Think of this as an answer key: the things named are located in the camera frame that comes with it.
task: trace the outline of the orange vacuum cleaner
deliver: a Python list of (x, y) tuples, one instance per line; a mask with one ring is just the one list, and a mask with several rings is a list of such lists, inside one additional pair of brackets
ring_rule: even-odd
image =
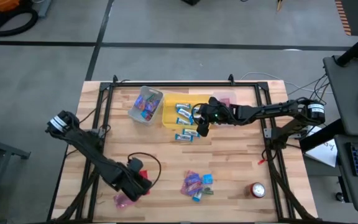
[(0, 31), (0, 37), (21, 34), (33, 27), (38, 21), (38, 13), (32, 9), (33, 2), (31, 0), (0, 0), (0, 28), (13, 17), (29, 13), (31, 19), (21, 27)]

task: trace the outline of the white cable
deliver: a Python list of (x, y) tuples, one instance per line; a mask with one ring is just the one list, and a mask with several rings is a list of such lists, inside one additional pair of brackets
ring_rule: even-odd
[[(248, 75), (250, 75), (250, 74), (255, 74), (255, 75), (267, 75), (267, 76), (276, 78), (276, 79), (278, 79), (278, 80), (282, 80), (282, 78), (278, 78), (278, 77), (276, 77), (276, 76), (274, 76), (274, 75), (271, 75), (271, 74), (268, 74), (268, 73), (264, 73), (264, 72), (249, 72), (249, 73), (246, 73), (245, 75), (243, 75), (243, 76), (240, 78), (240, 80), (242, 80), (243, 78), (245, 78), (246, 76), (248, 76)], [(287, 81), (284, 81), (284, 83), (289, 84), (289, 85), (293, 85), (293, 86), (297, 87), (297, 88), (300, 89), (300, 90), (305, 90), (305, 91), (314, 92), (314, 90), (310, 90), (310, 89), (307, 89), (307, 88), (302, 88), (302, 87), (300, 87), (300, 86), (298, 86), (298, 85), (296, 85), (296, 84), (294, 84), (294, 83), (290, 83), (290, 82), (287, 82)]]

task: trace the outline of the gray concrete floor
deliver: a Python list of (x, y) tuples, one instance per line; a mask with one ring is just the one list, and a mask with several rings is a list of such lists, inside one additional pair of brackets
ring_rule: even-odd
[[(48, 17), (33, 29), (0, 40), (95, 42), (107, 3), (54, 0)], [(334, 0), (287, 0), (279, 13), (276, 3), (202, 0), (190, 7), (179, 0), (115, 0), (103, 41), (335, 47), (358, 40), (344, 33)], [(25, 19), (15, 18), (7, 27)], [(0, 46), (0, 141), (32, 152), (28, 161), (11, 161), (0, 189), (0, 219), (15, 224), (46, 219), (65, 144), (44, 129), (60, 110), (75, 112), (92, 52), (93, 47)], [(102, 47), (93, 80), (113, 75), (121, 80), (224, 80), (231, 73), (240, 79), (264, 72), (302, 86), (324, 74), (324, 57), (341, 53)], [(272, 78), (252, 74), (246, 79)], [(300, 90), (290, 98), (310, 94)], [(330, 123), (339, 115), (332, 94), (324, 100)], [(339, 190), (335, 179), (311, 177), (310, 183), (320, 218), (358, 222), (351, 204), (332, 197)]]

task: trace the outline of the black hose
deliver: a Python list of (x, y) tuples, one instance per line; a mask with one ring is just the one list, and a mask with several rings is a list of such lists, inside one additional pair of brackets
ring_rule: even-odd
[(29, 22), (27, 22), (26, 24), (24, 24), (21, 27), (15, 28), (15, 29), (11, 29), (11, 30), (4, 30), (4, 31), (0, 31), (0, 37), (8, 37), (8, 36), (12, 36), (12, 35), (17, 35), (17, 34), (21, 34), (29, 29), (31, 29), (31, 27), (33, 27), (37, 21), (38, 21), (38, 12), (35, 11), (34, 9), (31, 8), (18, 8), (18, 9), (14, 9), (11, 12), (7, 12), (5, 13), (7, 20), (12, 19), (15, 16), (18, 16), (20, 14), (25, 14), (25, 13), (30, 13), (31, 14), (31, 19)]

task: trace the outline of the wooden tabletop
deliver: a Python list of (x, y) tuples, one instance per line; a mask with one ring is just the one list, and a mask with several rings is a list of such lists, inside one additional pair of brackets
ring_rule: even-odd
[[(287, 100), (282, 81), (266, 81), (273, 103)], [(77, 117), (84, 118), (96, 105), (100, 82), (85, 82), (82, 89)], [(254, 89), (251, 87), (161, 87), (164, 93), (209, 94), (232, 91), (237, 104), (256, 106)], [(212, 126), (208, 137), (195, 139), (192, 144), (177, 142), (175, 133), (181, 130), (167, 129), (162, 124), (162, 110), (151, 126), (133, 121), (127, 115), (139, 95), (139, 88), (115, 88), (110, 110), (111, 130), (106, 136), (104, 155), (126, 163), (127, 155), (147, 152), (162, 163), (160, 180), (150, 190), (150, 195), (140, 198), (135, 205), (118, 210), (113, 197), (115, 192), (102, 180), (99, 183), (94, 222), (268, 222), (277, 221), (273, 202), (272, 185), (267, 163), (258, 165), (264, 149), (260, 121), (246, 126)], [(277, 118), (283, 126), (292, 118)], [(91, 128), (93, 116), (81, 124)], [(317, 216), (308, 176), (299, 149), (283, 150), (291, 191), (301, 204)], [(151, 158), (139, 155), (149, 179), (154, 181), (158, 164)], [(69, 155), (64, 163), (52, 218), (60, 216), (80, 190), (85, 157), (78, 151)], [(214, 195), (204, 195), (200, 203), (180, 193), (185, 172), (192, 170), (212, 174)], [(244, 188), (254, 182), (263, 183), (267, 189), (264, 198), (244, 195)], [(286, 211), (285, 198), (280, 191), (282, 207)], [(88, 211), (85, 204), (84, 216)]]

